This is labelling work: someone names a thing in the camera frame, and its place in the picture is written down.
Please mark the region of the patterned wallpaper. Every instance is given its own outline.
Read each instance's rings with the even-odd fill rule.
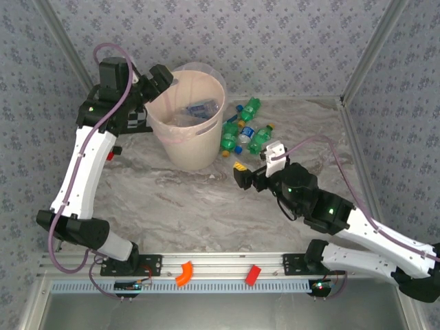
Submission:
[[[0,329],[16,329],[64,178],[84,91],[33,3],[0,4]]]
[[[340,95],[389,0],[51,0],[96,81],[94,45],[141,71],[201,61],[236,96]]]
[[[410,1],[350,105],[386,219],[440,242],[440,3]],[[440,329],[440,302],[428,305]]]

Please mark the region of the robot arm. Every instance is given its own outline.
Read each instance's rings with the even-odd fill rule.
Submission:
[[[263,155],[267,165],[254,172],[236,164],[237,184],[245,190],[250,186],[259,192],[269,189],[286,215],[290,212],[295,219],[304,217],[311,229],[356,242],[371,251],[313,240],[305,254],[311,272],[323,267],[327,271],[361,272],[398,285],[404,294],[417,300],[433,302],[440,296],[440,263],[434,260],[440,256],[440,244],[417,242],[373,220],[375,229],[350,201],[319,189],[317,177],[306,168],[280,158],[284,152],[280,142],[270,144]],[[423,256],[405,246],[422,251]]]
[[[79,155],[81,146],[92,128],[119,101],[128,83],[129,70],[123,58],[105,58],[100,63],[99,69],[101,84],[93,87],[79,109],[74,152],[63,185],[50,210],[40,210],[36,220],[39,225],[49,231],[56,213],[63,204],[76,160],[78,156],[82,157],[69,202],[64,205],[54,236],[62,241],[82,245],[109,256],[116,264],[120,262],[119,268],[123,268],[129,274],[138,267],[138,247],[112,232],[107,221],[92,217],[96,188],[107,156],[112,151],[120,153],[122,150],[114,146],[117,137],[125,133],[150,131],[147,128],[127,128],[129,127],[129,114],[143,112],[146,102],[156,99],[171,85],[173,75],[165,66],[156,65],[150,70],[153,78],[148,79],[146,76],[141,76],[133,66],[133,84],[128,97],[91,136],[86,149],[82,155]]]

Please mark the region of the white plastic bin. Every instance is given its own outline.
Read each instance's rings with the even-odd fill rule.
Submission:
[[[226,83],[219,72],[203,63],[189,63],[174,70],[173,75],[173,84],[146,104],[148,122],[174,165],[187,171],[199,170],[211,165],[219,154]],[[190,127],[165,124],[177,110],[207,99],[214,99],[219,110],[206,122]]]

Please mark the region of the orange plastic piece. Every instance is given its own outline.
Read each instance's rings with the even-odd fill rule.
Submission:
[[[176,284],[178,287],[183,287],[186,283],[191,281],[191,278],[193,277],[193,264],[190,261],[184,263],[181,268],[184,272],[181,276],[176,277]]]

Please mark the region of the blue bottle label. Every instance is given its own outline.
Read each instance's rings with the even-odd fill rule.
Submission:
[[[241,134],[248,136],[250,139],[252,139],[252,136],[254,136],[254,129],[252,129],[249,126],[244,126],[243,130],[241,130]]]

